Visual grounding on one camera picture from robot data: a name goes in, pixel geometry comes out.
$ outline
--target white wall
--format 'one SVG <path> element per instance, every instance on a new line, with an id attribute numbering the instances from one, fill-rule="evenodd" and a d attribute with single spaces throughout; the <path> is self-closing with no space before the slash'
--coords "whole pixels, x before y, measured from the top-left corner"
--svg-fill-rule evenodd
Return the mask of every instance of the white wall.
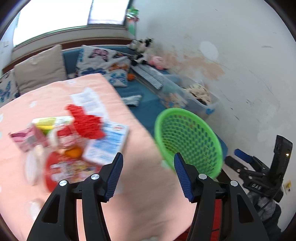
<path id="1" fill-rule="evenodd" d="M 172 72 L 204 79 L 220 98 L 207 122 L 229 154 L 239 148 L 270 165 L 277 134 L 296 143 L 296 43 L 264 0 L 136 0 L 134 5 L 140 11 L 138 38 L 154 38 Z M 292 191 L 280 202 L 282 229 L 296 211 L 295 169 L 294 151 L 284 178 L 291 179 Z"/>
<path id="2" fill-rule="evenodd" d="M 0 77 L 2 76 L 2 69 L 11 61 L 11 53 L 13 49 L 13 32 L 15 29 L 16 19 L 9 25 L 0 40 Z"/>

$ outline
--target beige cushion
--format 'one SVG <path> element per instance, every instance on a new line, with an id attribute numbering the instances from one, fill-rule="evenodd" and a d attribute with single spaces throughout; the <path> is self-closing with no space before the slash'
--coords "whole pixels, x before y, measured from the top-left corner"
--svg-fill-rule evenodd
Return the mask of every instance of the beige cushion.
<path id="1" fill-rule="evenodd" d="M 67 79 L 61 45 L 26 59 L 17 64 L 14 70 L 21 94 Z"/>

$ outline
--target blue handle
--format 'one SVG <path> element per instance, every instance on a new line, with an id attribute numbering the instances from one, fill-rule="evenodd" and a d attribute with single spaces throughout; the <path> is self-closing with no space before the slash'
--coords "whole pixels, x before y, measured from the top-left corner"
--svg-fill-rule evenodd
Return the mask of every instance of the blue handle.
<path id="1" fill-rule="evenodd" d="M 240 159 L 242 159 L 243 161 L 245 161 L 246 163 L 252 163 L 253 159 L 251 156 L 249 156 L 248 154 L 244 153 L 243 151 L 241 151 L 240 149 L 235 149 L 234 150 L 234 154 L 239 157 Z"/>

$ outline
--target pillow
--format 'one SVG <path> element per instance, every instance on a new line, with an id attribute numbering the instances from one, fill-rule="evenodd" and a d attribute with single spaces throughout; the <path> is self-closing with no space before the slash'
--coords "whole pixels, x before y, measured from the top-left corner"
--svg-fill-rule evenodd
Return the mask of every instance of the pillow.
<path id="1" fill-rule="evenodd" d="M 19 97 L 13 69 L 0 78 L 0 107 Z"/>
<path id="2" fill-rule="evenodd" d="M 115 50 L 104 49 L 94 46 L 82 45 L 82 49 L 78 55 L 76 63 L 76 77 L 81 76 L 82 71 L 94 71 L 95 72 L 99 65 L 108 62 L 116 55 Z"/>
<path id="3" fill-rule="evenodd" d="M 67 79 L 61 45 L 26 59 L 17 64 L 14 70 L 21 94 Z"/>
<path id="4" fill-rule="evenodd" d="M 113 58 L 120 58 L 120 57 L 124 57 L 127 56 L 130 60 L 133 60 L 133 55 L 132 54 L 128 54 L 128 53 L 122 53 L 122 52 L 116 52 L 116 54 L 114 55 Z"/>
<path id="5" fill-rule="evenodd" d="M 100 73 L 109 81 L 114 87 L 127 87 L 127 74 L 131 61 L 128 57 L 113 58 L 108 62 L 103 62 L 96 68 L 88 68 L 79 72 L 79 76 L 87 74 Z"/>

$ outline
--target metal screw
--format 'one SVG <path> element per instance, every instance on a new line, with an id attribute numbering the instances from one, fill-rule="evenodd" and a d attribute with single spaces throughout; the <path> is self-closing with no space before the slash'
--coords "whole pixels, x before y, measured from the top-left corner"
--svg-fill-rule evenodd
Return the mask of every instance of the metal screw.
<path id="1" fill-rule="evenodd" d="M 59 185 L 60 186 L 65 186 L 67 184 L 67 181 L 66 180 L 61 180 L 60 182 L 59 182 Z"/>
<path id="2" fill-rule="evenodd" d="M 97 180 L 99 177 L 100 177 L 99 174 L 93 174 L 93 175 L 91 175 L 91 179 L 92 180 Z"/>
<path id="3" fill-rule="evenodd" d="M 206 174 L 203 174 L 203 173 L 201 173 L 201 174 L 199 174 L 198 175 L 198 177 L 200 178 L 200 179 L 206 179 L 207 178 L 207 175 Z"/>
<path id="4" fill-rule="evenodd" d="M 234 181 L 234 180 L 232 180 L 230 182 L 230 184 L 231 184 L 231 186 L 234 186 L 234 187 L 236 187 L 238 185 L 237 181 Z"/>

